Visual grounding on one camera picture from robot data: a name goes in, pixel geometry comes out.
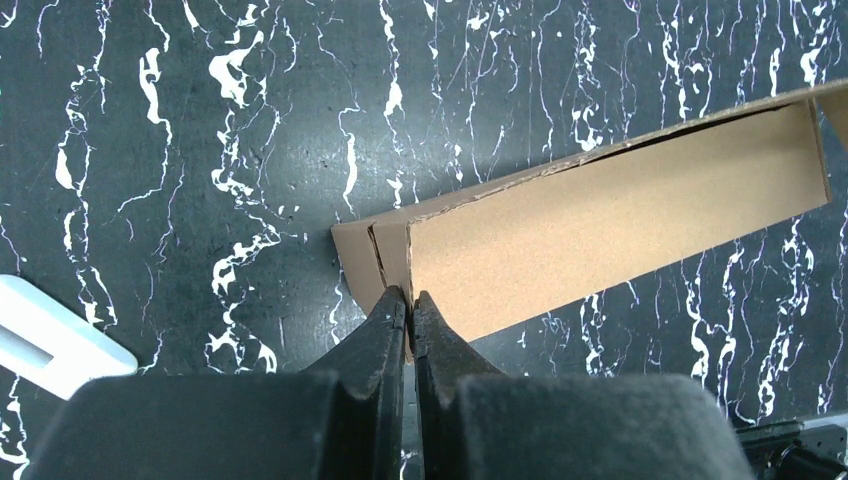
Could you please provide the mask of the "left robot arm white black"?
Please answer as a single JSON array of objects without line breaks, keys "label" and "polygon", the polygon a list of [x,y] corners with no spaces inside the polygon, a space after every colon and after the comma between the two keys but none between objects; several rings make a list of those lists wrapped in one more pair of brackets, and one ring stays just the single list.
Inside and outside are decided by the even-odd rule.
[{"label": "left robot arm white black", "polygon": [[30,479],[396,479],[404,354],[429,479],[748,479],[712,397],[681,376],[509,377],[396,287],[294,374],[141,376],[27,281],[1,279],[1,363],[64,400]]}]

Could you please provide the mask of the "aluminium frame rail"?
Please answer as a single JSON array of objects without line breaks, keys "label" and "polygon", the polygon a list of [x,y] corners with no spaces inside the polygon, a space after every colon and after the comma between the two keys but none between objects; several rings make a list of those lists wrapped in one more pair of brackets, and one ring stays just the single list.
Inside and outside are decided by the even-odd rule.
[{"label": "aluminium frame rail", "polygon": [[736,435],[757,479],[847,478],[846,412],[739,428]]}]

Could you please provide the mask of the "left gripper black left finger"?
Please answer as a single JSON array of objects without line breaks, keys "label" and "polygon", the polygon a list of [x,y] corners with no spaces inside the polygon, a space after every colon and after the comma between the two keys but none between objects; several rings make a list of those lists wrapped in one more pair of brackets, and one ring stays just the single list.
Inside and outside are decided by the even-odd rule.
[{"label": "left gripper black left finger", "polygon": [[29,479],[395,479],[406,302],[297,373],[107,377],[60,409]]}]

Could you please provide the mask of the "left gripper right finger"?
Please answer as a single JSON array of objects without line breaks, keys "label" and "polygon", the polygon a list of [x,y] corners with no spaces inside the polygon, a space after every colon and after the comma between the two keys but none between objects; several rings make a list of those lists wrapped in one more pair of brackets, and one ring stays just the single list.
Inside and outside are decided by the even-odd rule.
[{"label": "left gripper right finger", "polygon": [[428,479],[752,477],[730,423],[688,377],[511,377],[428,293],[410,321]]}]

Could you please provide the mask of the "brown cardboard box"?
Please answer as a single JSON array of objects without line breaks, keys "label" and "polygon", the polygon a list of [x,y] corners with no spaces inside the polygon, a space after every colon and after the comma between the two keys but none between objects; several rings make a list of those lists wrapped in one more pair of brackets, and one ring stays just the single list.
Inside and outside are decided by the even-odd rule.
[{"label": "brown cardboard box", "polygon": [[331,229],[365,311],[429,295],[474,341],[827,204],[847,84],[763,98]]}]

